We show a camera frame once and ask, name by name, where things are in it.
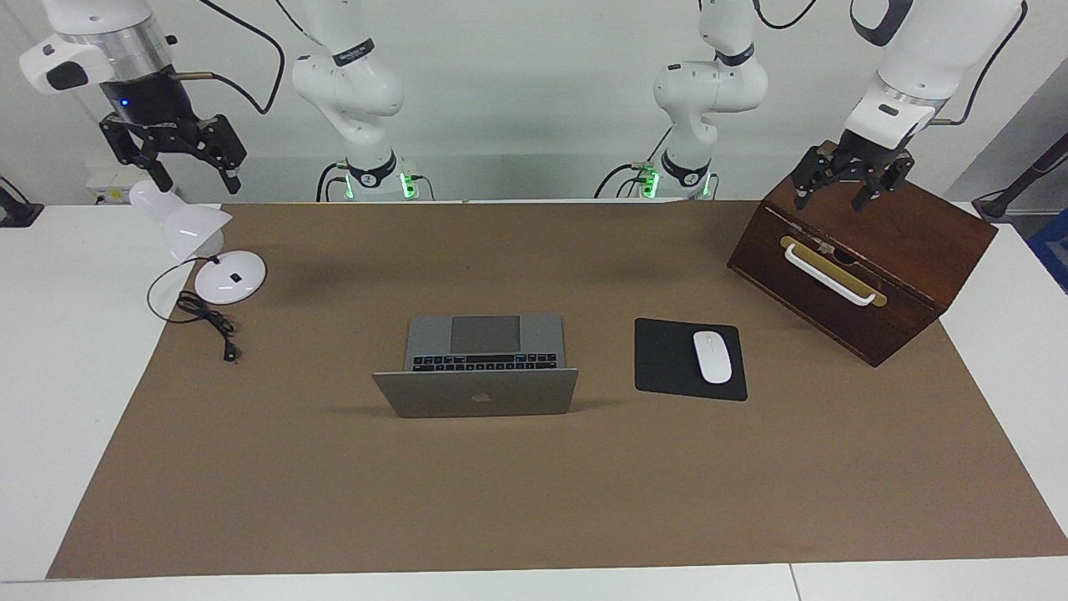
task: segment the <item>laptop keyboard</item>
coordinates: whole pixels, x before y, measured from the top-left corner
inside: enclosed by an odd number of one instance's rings
[[[415,358],[412,371],[506,371],[556,369],[555,354],[437,355]]]

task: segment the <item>drawer handle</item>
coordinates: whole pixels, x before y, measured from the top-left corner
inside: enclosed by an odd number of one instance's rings
[[[831,289],[836,291],[839,296],[842,296],[846,300],[849,300],[849,302],[852,303],[853,305],[857,305],[858,307],[868,307],[871,305],[875,305],[876,307],[882,307],[886,305],[886,297],[883,296],[882,294],[879,294],[877,290],[873,289],[871,294],[869,294],[867,297],[861,296],[855,291],[853,291],[852,289],[850,289],[849,287],[847,287],[838,280],[836,280],[835,278],[820,270],[819,267],[798,256],[797,253],[795,252],[795,249],[798,248],[798,241],[794,240],[789,236],[783,238],[783,244],[786,246],[786,259],[789,260],[791,265],[808,273],[816,281],[830,287]]]

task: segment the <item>computer mouse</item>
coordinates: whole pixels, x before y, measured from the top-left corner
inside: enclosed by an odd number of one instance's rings
[[[693,348],[697,351],[701,377],[709,384],[726,384],[731,381],[731,355],[727,344],[718,332],[698,332],[693,335]]]

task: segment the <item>brown paper mat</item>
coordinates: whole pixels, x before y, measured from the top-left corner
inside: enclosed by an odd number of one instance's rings
[[[168,327],[49,578],[1068,554],[940,326],[871,369],[727,270],[752,203],[229,206],[266,258]],[[556,312],[575,411],[402,421],[418,314]],[[750,399],[639,393],[638,317],[741,330]]]

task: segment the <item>white handle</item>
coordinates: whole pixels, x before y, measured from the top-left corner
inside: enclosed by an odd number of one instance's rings
[[[824,273],[823,271],[817,269],[816,267],[810,265],[808,263],[805,263],[804,259],[802,259],[800,256],[794,253],[794,249],[796,247],[797,247],[796,243],[791,243],[789,244],[789,247],[786,248],[786,259],[789,260],[790,264],[801,269],[802,271],[808,273],[814,279],[827,285],[831,289],[837,291],[839,295],[842,295],[843,298],[849,300],[850,303],[857,305],[858,307],[867,307],[871,303],[875,303],[876,294],[874,291],[871,292],[871,296],[868,296],[867,298],[861,298],[855,292],[853,292],[852,289],[849,289],[848,287],[842,285],[842,283],[839,283],[831,275]]]

